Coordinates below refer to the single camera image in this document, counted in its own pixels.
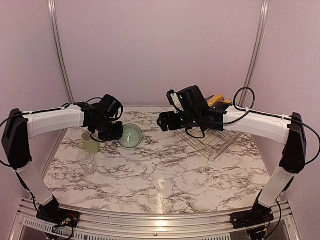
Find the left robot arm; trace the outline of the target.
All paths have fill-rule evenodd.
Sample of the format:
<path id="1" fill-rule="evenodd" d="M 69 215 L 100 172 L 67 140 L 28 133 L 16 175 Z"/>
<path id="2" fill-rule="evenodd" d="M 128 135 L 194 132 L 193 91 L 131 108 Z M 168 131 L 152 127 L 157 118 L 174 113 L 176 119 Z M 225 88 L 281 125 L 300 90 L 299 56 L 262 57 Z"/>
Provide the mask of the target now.
<path id="1" fill-rule="evenodd" d="M 86 128 L 92 135 L 97 133 L 93 140 L 98 143 L 116 141 L 123 136 L 123 123 L 120 121 L 123 112 L 123 105 L 106 94 L 93 104 L 76 102 L 38 111 L 15 108 L 0 124 L 4 128 L 1 144 L 7 158 L 5 166 L 15 171 L 21 184 L 39 202 L 39 212 L 51 222 L 60 222 L 63 211 L 32 164 L 29 141 L 70 128 Z"/>

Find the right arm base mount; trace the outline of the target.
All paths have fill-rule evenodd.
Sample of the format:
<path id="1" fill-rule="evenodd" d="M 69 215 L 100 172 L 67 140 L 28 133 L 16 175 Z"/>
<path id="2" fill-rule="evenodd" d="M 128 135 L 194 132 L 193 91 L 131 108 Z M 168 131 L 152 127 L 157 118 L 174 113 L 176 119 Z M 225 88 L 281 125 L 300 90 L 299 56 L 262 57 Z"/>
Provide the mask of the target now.
<path id="1" fill-rule="evenodd" d="M 230 215 L 230 223 L 234 229 L 241 229 L 273 221 L 272 212 L 262 213 L 252 210 L 235 212 Z"/>

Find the pale green mug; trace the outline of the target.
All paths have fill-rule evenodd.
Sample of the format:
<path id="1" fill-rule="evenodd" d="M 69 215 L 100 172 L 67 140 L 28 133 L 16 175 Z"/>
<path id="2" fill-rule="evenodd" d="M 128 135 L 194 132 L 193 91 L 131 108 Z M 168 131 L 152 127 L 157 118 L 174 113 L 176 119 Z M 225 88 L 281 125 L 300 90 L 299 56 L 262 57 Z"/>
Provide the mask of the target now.
<path id="1" fill-rule="evenodd" d="M 81 138 L 76 140 L 76 145 L 82 150 L 88 150 L 96 154 L 106 146 L 104 142 L 98 140 L 98 132 L 92 133 L 90 131 L 85 131 L 81 135 Z"/>

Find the white green bowl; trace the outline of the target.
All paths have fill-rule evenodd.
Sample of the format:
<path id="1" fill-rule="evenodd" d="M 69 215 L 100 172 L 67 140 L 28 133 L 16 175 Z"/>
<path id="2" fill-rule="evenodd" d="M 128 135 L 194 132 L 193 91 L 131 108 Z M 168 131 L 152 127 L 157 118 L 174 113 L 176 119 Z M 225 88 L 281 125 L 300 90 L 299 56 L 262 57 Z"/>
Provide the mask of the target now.
<path id="1" fill-rule="evenodd" d="M 135 124 L 127 123 L 123 126 L 122 138 L 118 140 L 118 143 L 124 148 L 135 148 L 143 139 L 143 132 L 140 127 Z"/>

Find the clear drinking glass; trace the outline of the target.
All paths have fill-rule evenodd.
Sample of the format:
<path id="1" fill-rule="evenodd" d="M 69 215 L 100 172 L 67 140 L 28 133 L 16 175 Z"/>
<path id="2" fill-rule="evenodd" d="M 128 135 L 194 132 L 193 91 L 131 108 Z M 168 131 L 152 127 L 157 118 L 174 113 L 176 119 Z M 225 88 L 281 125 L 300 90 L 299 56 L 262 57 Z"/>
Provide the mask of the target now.
<path id="1" fill-rule="evenodd" d="M 76 157 L 77 163 L 87 174 L 95 174 L 97 171 L 97 163 L 95 154 L 90 150 L 81 151 Z"/>

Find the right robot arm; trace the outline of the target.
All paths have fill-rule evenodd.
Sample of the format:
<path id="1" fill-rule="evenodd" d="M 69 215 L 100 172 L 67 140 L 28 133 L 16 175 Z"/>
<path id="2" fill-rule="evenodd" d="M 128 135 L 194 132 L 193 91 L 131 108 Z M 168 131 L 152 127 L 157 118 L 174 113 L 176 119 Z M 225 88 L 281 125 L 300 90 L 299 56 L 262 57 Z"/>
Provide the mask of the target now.
<path id="1" fill-rule="evenodd" d="M 307 140 L 301 115 L 295 112 L 288 116 L 254 111 L 252 107 L 239 107 L 235 100 L 227 102 L 218 95 L 207 101 L 196 85 L 179 92 L 170 90 L 166 96 L 174 110 L 159 114 L 157 125 L 163 132 L 180 129 L 188 132 L 193 128 L 200 128 L 202 134 L 208 129 L 233 131 L 284 145 L 278 167 L 247 214 L 252 224 L 260 223 L 267 216 L 267 210 L 290 186 L 295 175 L 306 166 Z"/>

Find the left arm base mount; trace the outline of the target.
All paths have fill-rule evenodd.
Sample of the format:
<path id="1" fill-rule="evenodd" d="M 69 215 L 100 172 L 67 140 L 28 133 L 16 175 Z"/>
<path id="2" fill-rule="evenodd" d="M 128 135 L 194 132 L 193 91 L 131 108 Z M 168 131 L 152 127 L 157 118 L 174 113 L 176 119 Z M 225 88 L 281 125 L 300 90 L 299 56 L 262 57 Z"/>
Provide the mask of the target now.
<path id="1" fill-rule="evenodd" d="M 69 226 L 76 228 L 78 226 L 80 213 L 74 210 L 59 208 L 57 214 L 54 216 L 45 216 L 44 213 L 37 212 L 36 217 L 40 220 L 50 222 L 56 225 L 56 227 Z"/>

